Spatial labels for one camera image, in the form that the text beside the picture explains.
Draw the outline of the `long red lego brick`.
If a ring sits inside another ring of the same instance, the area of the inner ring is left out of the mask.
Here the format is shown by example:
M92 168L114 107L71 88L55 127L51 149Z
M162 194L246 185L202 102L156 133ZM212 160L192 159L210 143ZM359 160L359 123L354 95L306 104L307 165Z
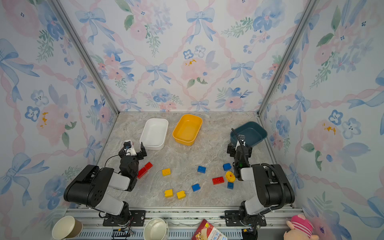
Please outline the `long red lego brick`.
M139 170L138 179L141 179L152 167L153 164L148 162L143 168Z

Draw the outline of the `dark teal plastic container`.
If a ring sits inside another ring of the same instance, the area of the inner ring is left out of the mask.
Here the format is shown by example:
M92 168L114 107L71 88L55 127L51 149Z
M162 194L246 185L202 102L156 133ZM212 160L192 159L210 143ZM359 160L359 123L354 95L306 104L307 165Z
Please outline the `dark teal plastic container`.
M247 122L235 129L235 132L240 136L245 136L246 144L254 147L261 143L267 136L267 131L256 122Z

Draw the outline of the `white plastic container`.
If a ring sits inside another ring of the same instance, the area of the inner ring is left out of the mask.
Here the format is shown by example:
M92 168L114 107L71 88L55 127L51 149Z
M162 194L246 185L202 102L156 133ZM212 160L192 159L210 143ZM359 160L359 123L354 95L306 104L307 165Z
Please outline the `white plastic container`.
M151 118L143 129L140 143L146 150L161 150L165 145L169 122L166 119Z

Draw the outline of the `yellow duck lego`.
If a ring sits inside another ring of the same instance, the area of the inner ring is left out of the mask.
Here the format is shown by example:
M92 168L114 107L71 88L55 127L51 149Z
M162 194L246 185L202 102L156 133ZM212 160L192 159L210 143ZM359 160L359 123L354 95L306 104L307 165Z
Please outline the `yellow duck lego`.
M229 183L234 183L236 180L235 174L231 171L226 172L226 179Z

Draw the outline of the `yellow plastic container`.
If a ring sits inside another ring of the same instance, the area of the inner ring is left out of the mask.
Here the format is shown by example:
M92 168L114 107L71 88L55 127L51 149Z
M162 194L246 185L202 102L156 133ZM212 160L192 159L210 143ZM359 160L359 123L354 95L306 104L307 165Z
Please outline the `yellow plastic container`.
M202 118L191 114L185 114L181 117L175 127L173 138L179 144L192 146L195 143L202 124Z

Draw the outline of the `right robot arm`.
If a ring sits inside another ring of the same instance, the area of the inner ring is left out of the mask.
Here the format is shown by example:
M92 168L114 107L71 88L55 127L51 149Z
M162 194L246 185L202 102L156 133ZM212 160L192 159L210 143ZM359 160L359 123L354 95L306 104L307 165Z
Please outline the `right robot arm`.
M281 165L267 163L251 165L249 158L252 155L252 147L244 140L235 145L229 143L227 153L234 158L236 180L251 182L256 189L254 197L241 203L239 213L232 214L227 219L244 226L262 226L264 215L294 203L294 190Z

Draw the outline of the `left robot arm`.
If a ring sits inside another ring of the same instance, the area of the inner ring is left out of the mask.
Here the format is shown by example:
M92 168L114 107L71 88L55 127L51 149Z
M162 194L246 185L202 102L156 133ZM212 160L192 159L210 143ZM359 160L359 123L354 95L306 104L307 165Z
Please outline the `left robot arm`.
M67 186L64 200L78 205L84 205L105 216L104 227L142 226L145 211L131 211L129 204L116 199L107 193L108 188L131 192L138 181L139 161L147 156L143 144L136 152L131 141L124 142L118 156L121 158L120 171L113 168L100 168L96 165L87 165L75 179Z

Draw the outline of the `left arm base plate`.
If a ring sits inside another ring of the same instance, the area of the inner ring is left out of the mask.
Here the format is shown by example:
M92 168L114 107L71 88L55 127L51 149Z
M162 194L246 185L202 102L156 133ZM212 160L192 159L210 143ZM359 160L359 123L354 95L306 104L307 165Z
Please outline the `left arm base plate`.
M119 216L106 214L103 227L142 227L146 218L145 210L130 210L122 212Z

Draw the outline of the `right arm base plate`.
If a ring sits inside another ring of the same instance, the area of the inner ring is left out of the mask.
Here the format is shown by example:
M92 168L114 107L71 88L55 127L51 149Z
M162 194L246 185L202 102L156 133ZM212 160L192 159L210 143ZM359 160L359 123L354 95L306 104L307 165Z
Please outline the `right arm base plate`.
M221 216L221 219L224 219L227 227L266 227L266 219L264 216L260 215L247 215L245 213L240 213L237 211L224 211L224 216Z

